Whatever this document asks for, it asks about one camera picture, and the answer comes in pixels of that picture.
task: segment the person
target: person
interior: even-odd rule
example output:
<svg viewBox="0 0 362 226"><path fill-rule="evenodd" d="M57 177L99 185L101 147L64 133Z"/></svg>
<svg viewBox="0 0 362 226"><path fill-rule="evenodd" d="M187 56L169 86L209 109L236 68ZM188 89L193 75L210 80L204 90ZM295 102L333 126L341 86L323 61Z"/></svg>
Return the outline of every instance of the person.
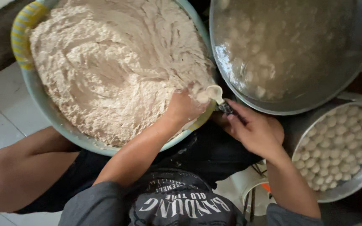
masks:
<svg viewBox="0 0 362 226"><path fill-rule="evenodd" d="M187 90L175 92L165 114L112 158L80 150L52 127L5 147L0 212L63 210L61 226L246 225L234 204L212 188L262 157L277 202L268 206L268 225L323 225L314 192L281 145L281 125L227 102L246 125L229 115L227 133L209 121L161 153L206 107Z"/></svg>

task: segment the hand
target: hand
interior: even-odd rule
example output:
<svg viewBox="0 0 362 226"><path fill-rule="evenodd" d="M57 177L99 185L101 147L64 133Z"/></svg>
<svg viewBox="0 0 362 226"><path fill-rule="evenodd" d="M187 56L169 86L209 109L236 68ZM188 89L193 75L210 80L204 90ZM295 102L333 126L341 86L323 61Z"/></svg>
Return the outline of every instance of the hand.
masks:
<svg viewBox="0 0 362 226"><path fill-rule="evenodd" d="M281 151L284 152L282 147L284 131L276 119L254 112L232 100L227 100L227 102L248 122L244 126L236 116L227 117L233 135L246 149L266 160L279 156Z"/></svg>
<svg viewBox="0 0 362 226"><path fill-rule="evenodd" d="M176 90L171 97L164 117L167 117L182 126L196 119L205 112L209 102L200 104L191 99L188 89Z"/></svg>

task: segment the metal pot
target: metal pot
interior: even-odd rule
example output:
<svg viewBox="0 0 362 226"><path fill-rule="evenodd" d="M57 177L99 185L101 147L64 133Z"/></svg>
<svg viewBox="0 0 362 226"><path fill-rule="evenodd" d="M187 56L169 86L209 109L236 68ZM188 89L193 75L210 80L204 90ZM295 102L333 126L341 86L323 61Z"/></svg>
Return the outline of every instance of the metal pot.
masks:
<svg viewBox="0 0 362 226"><path fill-rule="evenodd" d="M297 151L301 140L321 117L325 116L330 110L343 105L355 105L362 107L361 102L350 102L342 104L341 101L335 101L330 102L316 110L311 110L297 116L285 117L281 121L285 130L285 140L283 145L289 155L293 156L293 154ZM350 181L347 181L342 185L325 192L316 192L317 199L319 203L334 202L353 194L361 188L362 168Z"/></svg>
<svg viewBox="0 0 362 226"><path fill-rule="evenodd" d="M212 1L210 6L210 38L214 52L214 58L222 77L234 94L250 107L272 115L288 116L295 115L315 109L329 100L339 95L357 76L362 72L362 1L356 2L355 22L349 40L349 48L346 49L344 57L337 62L333 72L326 80L321 81L320 86L308 86L308 92L294 99L285 99L279 102L264 102L255 100L239 92L228 79L225 68L222 67L221 60L216 53L216 39L214 37L214 17L219 11L218 2ZM350 100L361 100L362 95L343 93L339 98Z"/></svg>

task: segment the black pants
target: black pants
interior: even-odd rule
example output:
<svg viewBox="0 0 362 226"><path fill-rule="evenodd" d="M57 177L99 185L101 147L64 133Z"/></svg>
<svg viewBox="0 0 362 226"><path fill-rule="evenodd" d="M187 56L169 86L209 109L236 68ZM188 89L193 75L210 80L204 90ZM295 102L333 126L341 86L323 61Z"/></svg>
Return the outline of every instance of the black pants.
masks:
<svg viewBox="0 0 362 226"><path fill-rule="evenodd" d="M51 188L16 213L63 210L69 199L92 186L109 159L80 150L73 164ZM208 121L174 147L160 152L152 167L179 168L192 172L215 189L216 181L224 180L260 160L259 156L248 152L220 126Z"/></svg>

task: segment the gray t-shirt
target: gray t-shirt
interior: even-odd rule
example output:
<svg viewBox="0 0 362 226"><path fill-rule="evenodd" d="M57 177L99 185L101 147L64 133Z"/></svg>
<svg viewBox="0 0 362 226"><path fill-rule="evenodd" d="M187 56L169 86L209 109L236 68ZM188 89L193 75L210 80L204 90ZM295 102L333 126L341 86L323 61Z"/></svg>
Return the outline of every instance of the gray t-shirt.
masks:
<svg viewBox="0 0 362 226"><path fill-rule="evenodd" d="M267 210L268 225L323 225L319 219L276 204ZM78 193L63 209L59 226L247 225L228 199L214 194L198 176L180 170L146 173L134 186L101 182Z"/></svg>

